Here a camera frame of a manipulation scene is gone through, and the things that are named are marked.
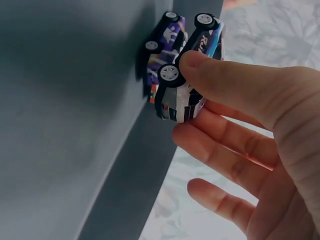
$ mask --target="palm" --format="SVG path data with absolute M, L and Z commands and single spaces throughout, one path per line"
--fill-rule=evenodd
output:
M 286 170 L 277 166 L 265 179 L 247 226 L 248 239 L 312 239 L 315 226 Z
M 259 202 L 255 207 L 202 179 L 189 182 L 189 194 L 204 207 L 233 221 L 249 240 L 312 239 L 312 217 L 281 163 L 275 141 L 220 115 L 263 128 L 249 116 L 208 102 L 196 119 L 176 126 L 173 139 Z

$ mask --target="finger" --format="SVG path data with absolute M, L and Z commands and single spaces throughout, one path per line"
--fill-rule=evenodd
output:
M 197 51 L 184 53 L 179 68 L 206 99 L 254 117 L 270 130 L 283 114 L 320 90 L 319 73 L 309 68 L 219 61 Z
M 174 128 L 173 140 L 191 156 L 243 187 L 256 198 L 271 173 L 267 168 L 225 148 L 189 123 L 179 124 Z
M 190 196 L 203 207 L 232 221 L 246 233 L 248 222 L 255 210 L 252 204 L 202 179 L 191 180 L 187 189 Z
M 240 126 L 206 108 L 189 123 L 214 141 L 269 169 L 273 169 L 279 161 L 277 145 L 273 138 Z
M 222 115 L 228 118 L 232 118 L 235 120 L 239 120 L 251 125 L 254 125 L 256 127 L 266 129 L 258 120 L 256 120 L 252 116 L 248 116 L 246 114 L 243 114 L 242 112 L 232 109 L 230 107 L 227 107 L 225 105 L 222 105 L 220 103 L 214 102 L 214 101 L 207 101 L 205 103 L 205 108 L 210 110 L 213 113 L 216 113 L 218 115 Z

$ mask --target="gray wall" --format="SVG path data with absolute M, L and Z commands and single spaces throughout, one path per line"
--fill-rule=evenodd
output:
M 145 104 L 137 49 L 170 5 L 0 0 L 0 239 L 79 234 Z

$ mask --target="rally car toy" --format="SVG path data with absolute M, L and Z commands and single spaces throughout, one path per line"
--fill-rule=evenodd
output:
M 186 122 L 198 115 L 206 101 L 180 73 L 179 61 L 183 53 L 195 50 L 211 58 L 224 60 L 225 25 L 210 13 L 197 14 L 194 25 L 196 29 L 175 59 L 175 63 L 164 64 L 158 69 L 159 86 L 154 107 L 157 116 L 162 119 Z
M 158 69 L 174 63 L 188 40 L 186 20 L 177 13 L 168 11 L 144 43 L 142 53 L 142 80 L 150 103 L 155 103 L 159 85 Z

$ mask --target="hand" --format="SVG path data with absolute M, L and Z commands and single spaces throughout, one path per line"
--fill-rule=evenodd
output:
M 249 240 L 320 239 L 320 72 L 218 61 L 196 51 L 179 67 L 208 102 L 175 127 L 173 140 L 259 201 L 255 207 L 202 179 L 188 183 L 189 194 Z M 274 139 L 222 116 L 272 131 Z

